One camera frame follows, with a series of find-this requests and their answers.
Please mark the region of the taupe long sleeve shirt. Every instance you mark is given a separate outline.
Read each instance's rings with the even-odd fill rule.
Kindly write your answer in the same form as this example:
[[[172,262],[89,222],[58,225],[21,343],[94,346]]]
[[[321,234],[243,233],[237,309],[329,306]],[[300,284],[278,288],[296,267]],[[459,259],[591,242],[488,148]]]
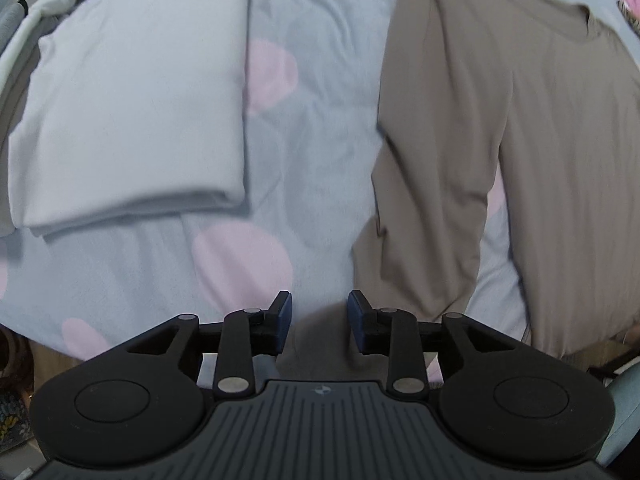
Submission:
[[[638,323],[639,70],[588,6],[397,0],[378,128],[352,248],[372,306],[556,358]]]

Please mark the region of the folded white sweatshirt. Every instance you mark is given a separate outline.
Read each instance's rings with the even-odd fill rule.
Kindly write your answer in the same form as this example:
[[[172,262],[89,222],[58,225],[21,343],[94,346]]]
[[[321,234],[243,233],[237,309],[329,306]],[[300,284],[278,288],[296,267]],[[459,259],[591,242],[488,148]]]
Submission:
[[[37,236],[244,200],[248,0],[86,0],[39,41],[9,135],[11,222]]]

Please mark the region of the polka dot bed sheet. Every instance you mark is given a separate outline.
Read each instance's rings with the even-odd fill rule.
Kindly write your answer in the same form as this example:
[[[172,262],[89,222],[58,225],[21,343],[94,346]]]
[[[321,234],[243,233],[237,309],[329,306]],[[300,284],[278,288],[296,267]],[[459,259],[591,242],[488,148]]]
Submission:
[[[217,321],[279,290],[343,300],[370,174],[394,0],[250,0],[246,196],[236,209],[1,234],[1,323],[49,376],[178,312]]]

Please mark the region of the olive striped garment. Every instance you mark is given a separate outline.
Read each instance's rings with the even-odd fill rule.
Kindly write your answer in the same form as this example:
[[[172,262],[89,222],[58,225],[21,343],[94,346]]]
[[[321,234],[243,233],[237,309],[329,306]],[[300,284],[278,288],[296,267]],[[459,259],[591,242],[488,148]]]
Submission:
[[[640,37],[640,20],[638,16],[634,14],[634,11],[631,10],[624,0],[617,0],[617,7],[628,27],[637,37]]]

